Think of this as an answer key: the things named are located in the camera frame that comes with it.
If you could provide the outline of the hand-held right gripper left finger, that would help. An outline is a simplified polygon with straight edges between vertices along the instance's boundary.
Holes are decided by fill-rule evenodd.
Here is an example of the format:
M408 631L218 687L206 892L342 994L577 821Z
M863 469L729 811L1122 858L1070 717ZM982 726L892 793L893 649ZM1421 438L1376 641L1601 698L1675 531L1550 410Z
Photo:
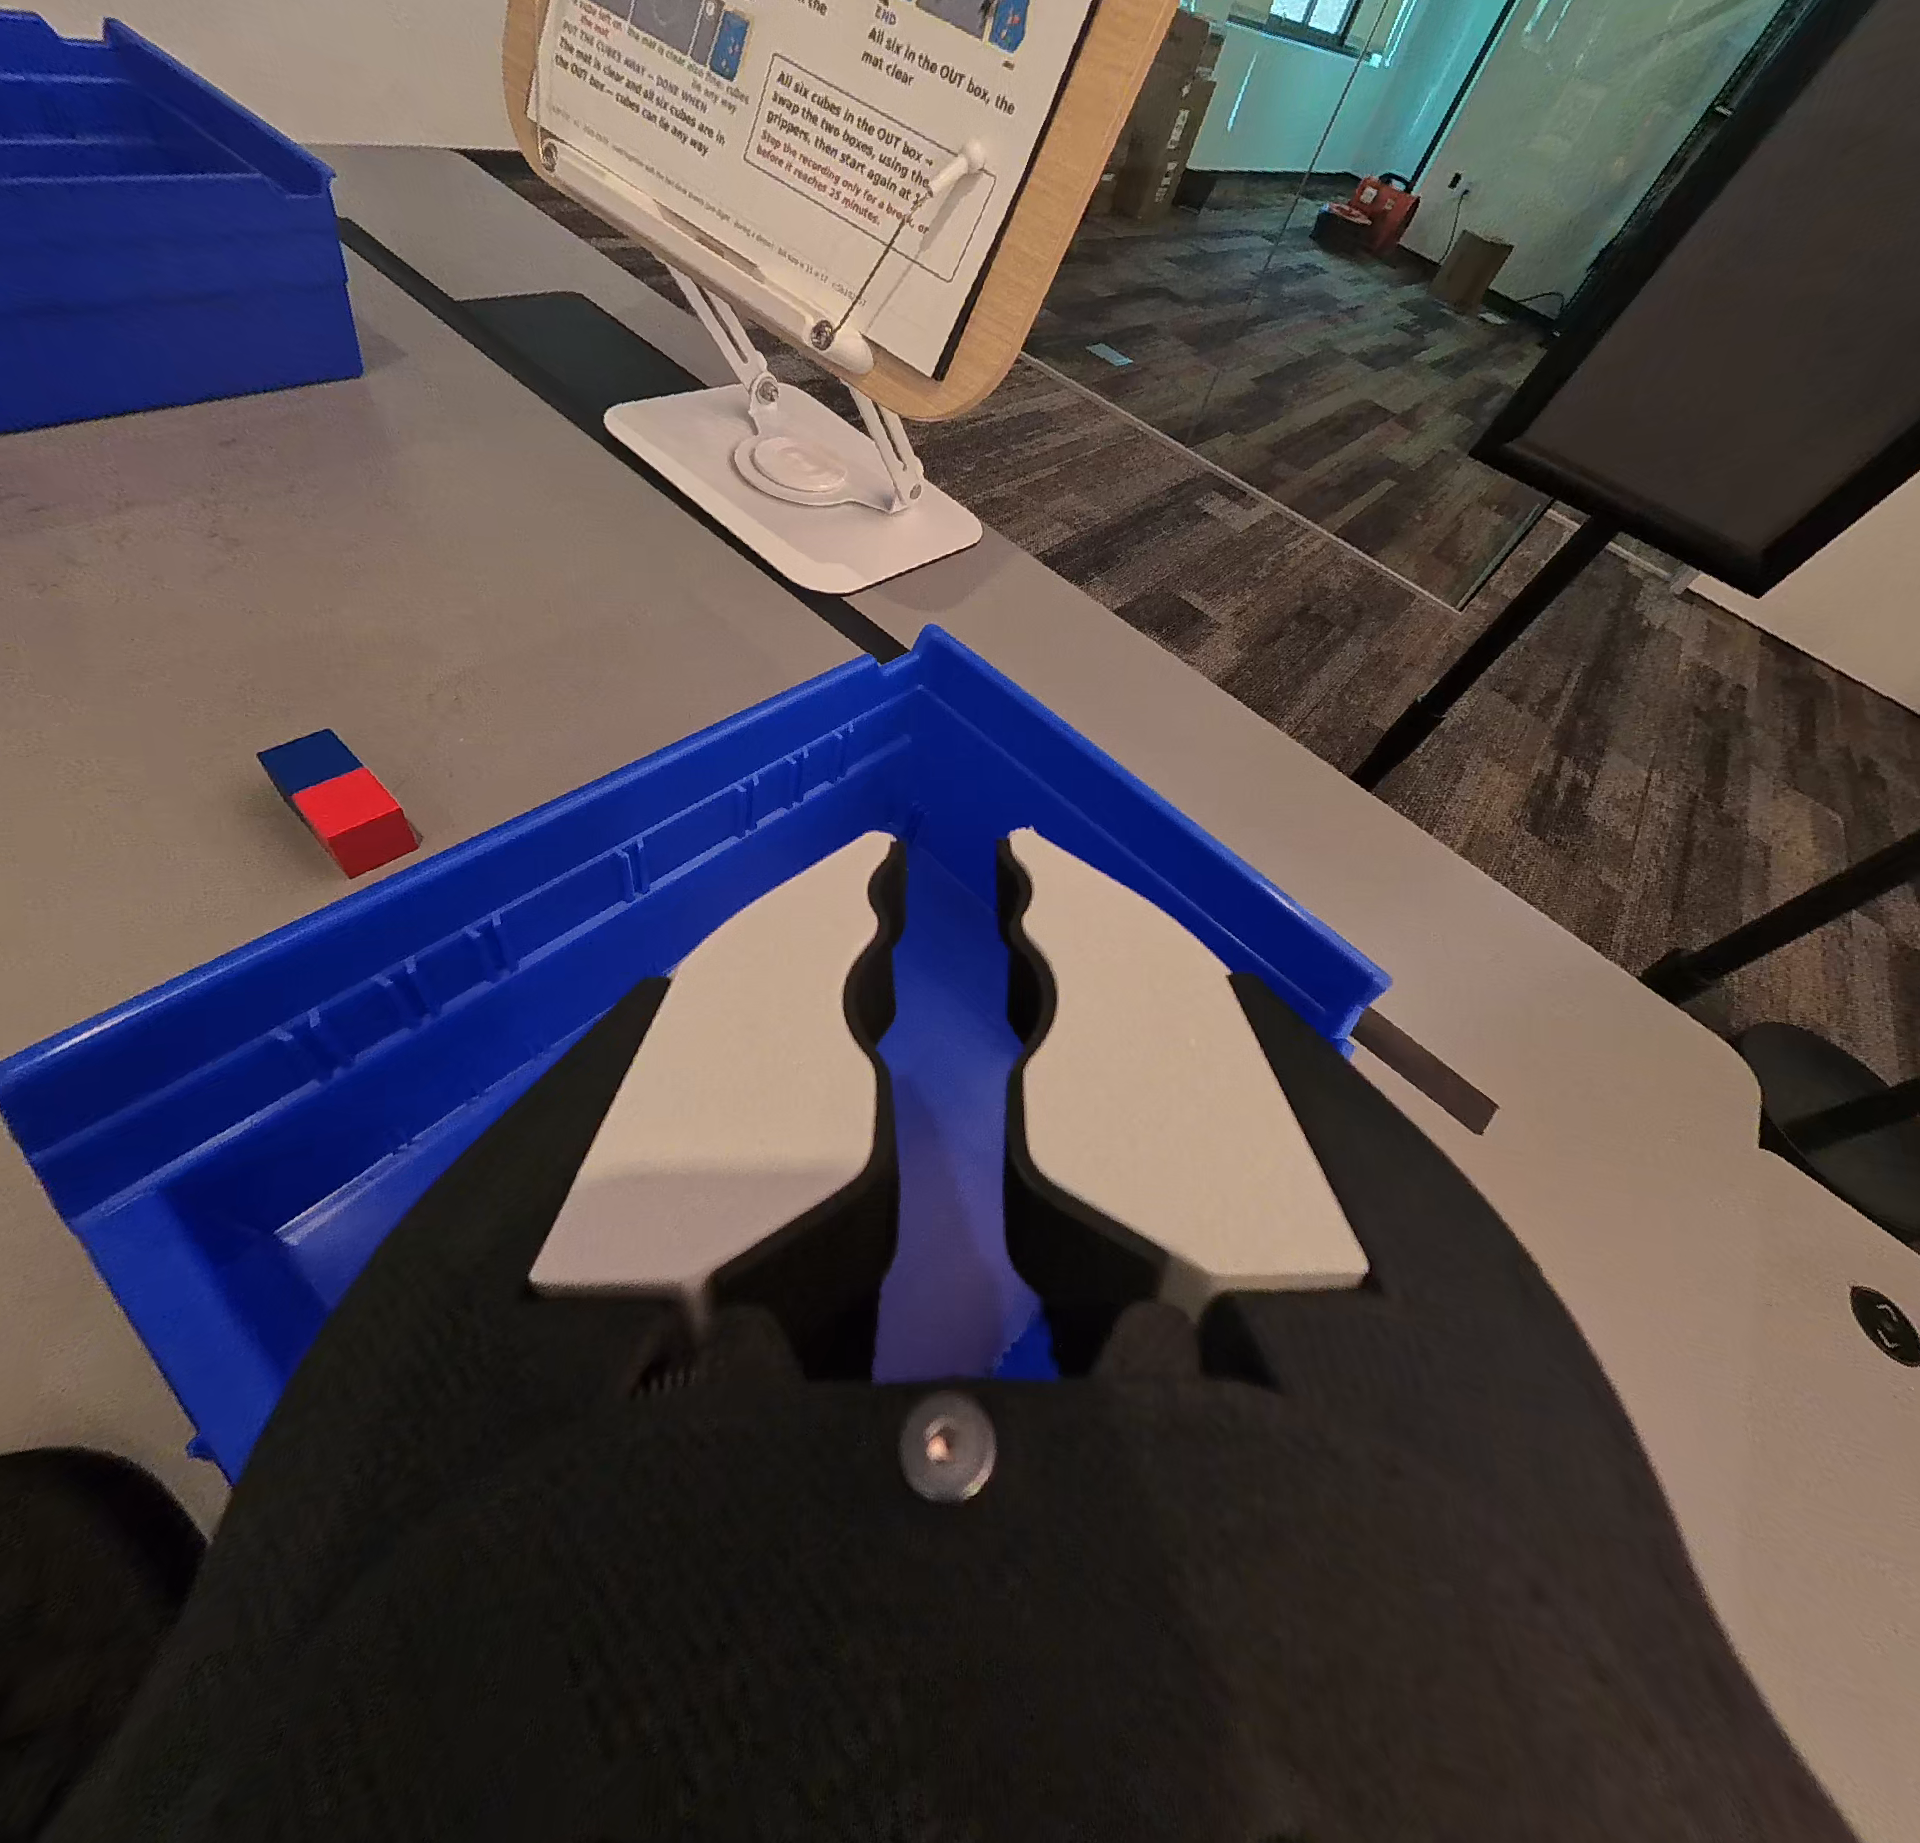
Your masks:
M530 1268L547 1301L641 1301L707 1333L768 1312L813 1378L872 1378L900 1249L889 1064L907 850L865 831L671 973Z

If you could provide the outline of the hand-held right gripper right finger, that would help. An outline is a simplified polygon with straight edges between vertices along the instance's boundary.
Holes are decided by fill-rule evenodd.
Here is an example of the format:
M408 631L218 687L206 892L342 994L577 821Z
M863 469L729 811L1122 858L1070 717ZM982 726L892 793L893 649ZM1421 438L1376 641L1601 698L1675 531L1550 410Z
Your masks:
M1058 1376L1135 1307L1349 1293L1370 1258L1253 1018L1289 1016L1159 905L1034 830L996 848L1004 1252Z

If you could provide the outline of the blue plastic bin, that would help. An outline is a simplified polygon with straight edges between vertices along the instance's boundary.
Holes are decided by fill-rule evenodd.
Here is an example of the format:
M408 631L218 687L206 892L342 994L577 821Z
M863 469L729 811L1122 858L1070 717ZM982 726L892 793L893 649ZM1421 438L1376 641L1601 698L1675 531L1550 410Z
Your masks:
M360 378L332 167L120 22L3 13L3 429Z
M1341 1055L1391 978L1058 714L923 629L5 1061L5 1120L193 1420L242 1472L375 1248L614 1001L861 831L908 850L904 1268L882 1378L988 1374L1032 1296L989 1232L1018 828L1154 900Z

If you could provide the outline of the red wooden cube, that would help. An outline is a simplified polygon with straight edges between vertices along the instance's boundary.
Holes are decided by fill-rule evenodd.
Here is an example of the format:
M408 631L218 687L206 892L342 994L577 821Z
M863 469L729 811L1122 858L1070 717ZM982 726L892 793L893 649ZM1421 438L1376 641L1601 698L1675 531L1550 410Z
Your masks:
M365 765L290 793L293 814L344 878L383 870L420 848L398 799Z

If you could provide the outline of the blue wooden cube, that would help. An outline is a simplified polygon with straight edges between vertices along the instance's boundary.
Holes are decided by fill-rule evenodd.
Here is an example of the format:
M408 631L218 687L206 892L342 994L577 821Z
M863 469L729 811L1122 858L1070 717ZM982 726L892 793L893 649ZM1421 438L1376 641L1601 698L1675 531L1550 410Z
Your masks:
M258 763L288 806L309 788L365 770L362 759L332 728L259 749Z

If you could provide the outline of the black padded wrist rest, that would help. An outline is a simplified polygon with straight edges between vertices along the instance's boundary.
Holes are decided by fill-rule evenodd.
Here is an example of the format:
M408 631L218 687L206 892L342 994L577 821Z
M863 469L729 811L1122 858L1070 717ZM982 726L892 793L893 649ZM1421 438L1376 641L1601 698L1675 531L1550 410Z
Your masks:
M206 1541L124 1458L3 1459L3 1836L38 1839L120 1728Z

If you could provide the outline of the single cardboard box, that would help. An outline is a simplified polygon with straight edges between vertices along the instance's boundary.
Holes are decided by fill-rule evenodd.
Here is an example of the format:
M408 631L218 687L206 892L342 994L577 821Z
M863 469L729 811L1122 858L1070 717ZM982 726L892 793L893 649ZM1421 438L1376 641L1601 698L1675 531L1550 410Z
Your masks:
M1459 315L1478 315L1513 249L1507 237L1462 230L1438 261L1428 293Z

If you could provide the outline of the red air mover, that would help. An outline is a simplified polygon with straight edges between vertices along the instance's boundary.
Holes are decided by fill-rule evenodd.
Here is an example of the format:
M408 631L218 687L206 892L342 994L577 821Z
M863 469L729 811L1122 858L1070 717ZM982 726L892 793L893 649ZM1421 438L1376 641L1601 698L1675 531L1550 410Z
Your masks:
M1418 211L1421 196L1406 175L1368 175L1354 190L1316 214L1312 236L1340 253L1389 257Z

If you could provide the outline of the dark display panel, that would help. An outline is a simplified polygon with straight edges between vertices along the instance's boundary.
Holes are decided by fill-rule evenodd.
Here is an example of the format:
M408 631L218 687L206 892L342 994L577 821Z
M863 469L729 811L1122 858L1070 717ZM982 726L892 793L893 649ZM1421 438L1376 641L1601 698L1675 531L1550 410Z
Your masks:
M1759 598L1915 474L1915 0L1805 0L1474 455Z

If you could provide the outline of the large cardboard box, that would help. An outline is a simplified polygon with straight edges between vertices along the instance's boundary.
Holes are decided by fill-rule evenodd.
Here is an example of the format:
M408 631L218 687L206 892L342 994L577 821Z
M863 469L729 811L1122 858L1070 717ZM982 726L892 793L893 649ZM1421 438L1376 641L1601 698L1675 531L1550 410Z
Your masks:
M1213 102L1223 38L1209 17L1174 10L1113 156L1108 214L1152 223L1170 209Z

